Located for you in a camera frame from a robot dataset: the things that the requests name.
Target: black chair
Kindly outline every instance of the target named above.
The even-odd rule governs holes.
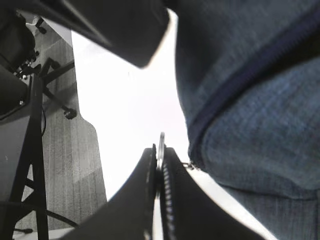
[[[18,78],[37,74],[43,80],[43,93],[64,110],[67,119],[73,119],[77,115],[76,110],[63,104],[47,85],[74,68],[74,60],[60,66],[57,61],[48,58],[43,67],[40,64],[31,67],[39,55],[35,45],[35,37],[26,27],[23,16],[12,10],[0,9],[0,65]]]

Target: zipper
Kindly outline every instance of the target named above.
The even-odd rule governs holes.
[[[244,68],[218,88],[188,128],[189,156],[193,165],[202,169],[205,167],[201,158],[200,144],[210,123],[228,107],[232,100],[257,82],[261,73],[319,29],[320,7],[317,5],[300,22],[260,51]]]

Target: blue denim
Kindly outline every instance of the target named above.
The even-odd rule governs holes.
[[[318,2],[171,2],[179,17],[176,77],[187,127],[230,76]],[[320,57],[316,56],[247,89],[212,119],[199,145],[200,156],[191,160],[279,240],[318,240],[319,110]]]

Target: gray carpet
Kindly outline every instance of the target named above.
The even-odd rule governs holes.
[[[40,52],[36,64],[44,64],[48,57],[61,65],[72,60],[72,48],[47,24],[43,27],[47,30],[45,35],[35,31],[36,50]],[[79,114],[74,69],[48,86],[68,107],[77,109],[78,116],[66,119],[64,111],[43,96],[47,119],[42,138],[47,209],[81,223],[107,201],[97,134]],[[26,188],[23,198],[30,191]],[[70,227],[50,217],[48,224],[50,230]],[[36,230],[35,213],[23,218],[16,227]]]

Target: cable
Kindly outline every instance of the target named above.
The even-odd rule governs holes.
[[[43,130],[41,132],[41,136],[43,137],[45,134],[45,131],[47,129],[47,117],[46,117],[46,113],[44,110],[44,106],[41,105],[41,110],[42,110],[42,115],[43,115]]]
[[[34,205],[29,205],[29,204],[24,204],[23,202],[12,202],[12,201],[0,201],[0,205],[3,206],[9,206],[9,207],[17,207],[17,208],[21,208],[21,209],[27,209],[27,210],[31,210],[31,211],[36,211],[36,212],[42,212],[43,214],[47,215],[48,217],[57,219],[61,222],[64,222],[68,225],[70,225],[71,227],[76,228],[78,226],[77,223],[75,223],[74,221],[61,216],[57,213],[54,213],[52,211],[49,211],[47,209],[43,209]]]

